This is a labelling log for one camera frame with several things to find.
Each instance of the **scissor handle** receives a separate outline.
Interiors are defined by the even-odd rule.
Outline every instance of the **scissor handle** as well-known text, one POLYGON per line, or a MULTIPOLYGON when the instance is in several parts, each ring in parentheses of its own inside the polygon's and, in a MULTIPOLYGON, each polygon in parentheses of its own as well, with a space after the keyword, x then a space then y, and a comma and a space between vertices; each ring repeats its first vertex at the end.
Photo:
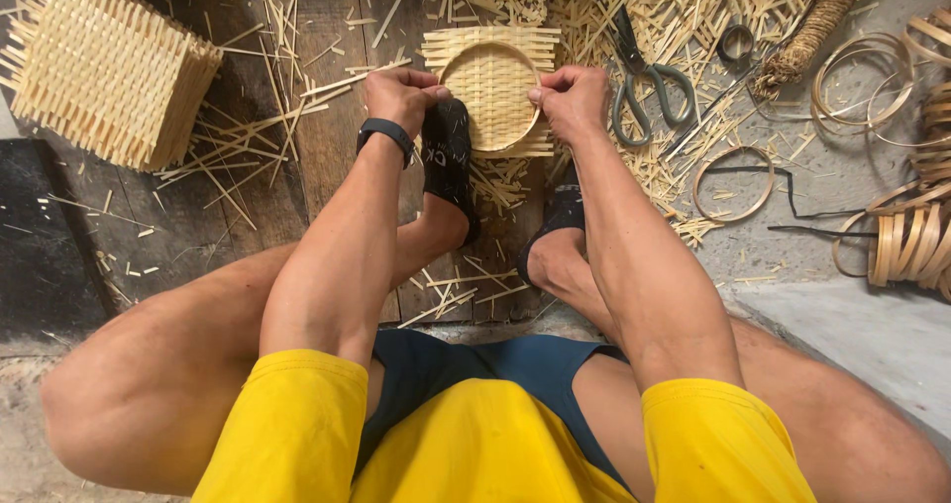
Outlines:
POLYGON ((664 114, 664 120, 668 126, 673 128, 674 126, 683 124, 693 116, 694 96, 693 84, 690 82, 690 78, 672 66, 658 63, 649 66, 645 72, 650 76, 654 88, 657 90, 657 97, 660 99, 660 110, 664 114), (680 85, 684 96, 687 97, 687 107, 684 108, 683 113, 680 114, 679 117, 673 116, 671 103, 667 100, 667 86, 664 84, 664 79, 661 78, 661 75, 671 78, 676 84, 680 85))
POLYGON ((624 84, 617 86, 617 94, 614 96, 614 106, 611 110, 611 127, 617 141, 624 145, 642 146, 650 142, 650 120, 648 114, 644 113, 644 109, 637 103, 637 98, 634 96, 634 76, 631 74, 624 78, 624 84), (641 130, 644 131, 644 137, 639 140, 629 138, 624 133, 624 126, 621 125, 621 103, 624 102, 624 99, 627 99, 628 105, 634 113, 634 118, 640 124, 641 130))

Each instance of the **scissor blade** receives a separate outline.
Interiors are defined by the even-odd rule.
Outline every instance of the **scissor blade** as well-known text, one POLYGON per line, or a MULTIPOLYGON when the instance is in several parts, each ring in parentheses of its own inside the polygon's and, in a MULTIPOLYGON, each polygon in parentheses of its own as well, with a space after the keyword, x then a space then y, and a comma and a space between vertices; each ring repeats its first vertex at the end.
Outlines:
POLYGON ((641 51, 637 48, 631 17, 628 16, 628 9, 624 5, 617 10, 617 13, 614 13, 613 21, 617 26, 617 51, 621 54, 621 59, 624 59, 624 64, 634 74, 644 72, 647 63, 644 62, 641 51))

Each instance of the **scissors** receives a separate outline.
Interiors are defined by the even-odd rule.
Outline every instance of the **scissors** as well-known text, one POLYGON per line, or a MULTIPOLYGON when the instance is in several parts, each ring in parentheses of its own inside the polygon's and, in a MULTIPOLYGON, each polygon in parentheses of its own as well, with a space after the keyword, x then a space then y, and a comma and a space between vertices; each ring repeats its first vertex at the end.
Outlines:
POLYGON ((650 120, 644 109, 637 103, 634 96, 634 77, 640 74, 647 74, 653 81, 654 89, 657 91, 657 97, 660 100, 660 110, 664 114, 664 120, 671 128, 683 124, 693 117, 695 96, 693 93, 693 84, 690 79, 672 66, 659 63, 648 65, 637 48, 637 40, 634 38, 634 29, 631 26, 631 17, 628 16, 628 10, 624 5, 614 14, 614 25, 617 27, 613 32, 614 45, 617 53, 621 56, 622 64, 626 71, 624 84, 618 86, 617 95, 614 97, 614 106, 611 112, 612 129, 618 141, 628 146, 646 145, 650 141, 650 120), (683 113, 674 117, 671 111, 671 104, 667 98, 667 87, 664 85, 664 79, 661 76, 671 78, 676 84, 680 85, 684 95, 687 97, 687 107, 683 113), (634 112, 634 118, 640 124, 641 130, 644 130, 644 137, 635 140, 624 133, 624 127, 621 125, 621 104, 627 99, 628 104, 634 112))

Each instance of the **black tape roll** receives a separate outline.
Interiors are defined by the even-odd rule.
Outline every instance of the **black tape roll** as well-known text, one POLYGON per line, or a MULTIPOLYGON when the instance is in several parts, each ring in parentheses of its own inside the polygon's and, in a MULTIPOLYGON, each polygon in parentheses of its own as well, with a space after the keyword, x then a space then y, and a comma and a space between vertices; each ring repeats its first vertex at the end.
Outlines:
POLYGON ((720 35, 719 41, 716 42, 716 55, 720 56, 720 59, 724 63, 731 63, 733 61, 738 61, 741 59, 746 59, 749 57, 749 54, 752 53, 754 47, 755 39, 753 38, 753 32, 749 31, 749 28, 743 24, 732 24, 727 26, 727 29, 723 30, 723 34, 720 35), (727 51, 727 40, 734 35, 740 38, 740 41, 743 42, 742 47, 746 47, 748 42, 749 48, 744 49, 739 56, 731 56, 727 51))

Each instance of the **rope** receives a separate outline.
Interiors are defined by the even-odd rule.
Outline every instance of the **rope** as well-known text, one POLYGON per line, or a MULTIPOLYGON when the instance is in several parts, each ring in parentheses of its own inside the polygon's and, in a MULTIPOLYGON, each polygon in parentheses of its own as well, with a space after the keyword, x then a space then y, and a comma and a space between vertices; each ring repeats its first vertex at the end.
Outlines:
POLYGON ((784 84, 802 80, 819 47, 839 25, 855 0, 816 0, 815 8, 802 23, 802 29, 782 51, 769 56, 753 85, 757 97, 775 98, 784 84))

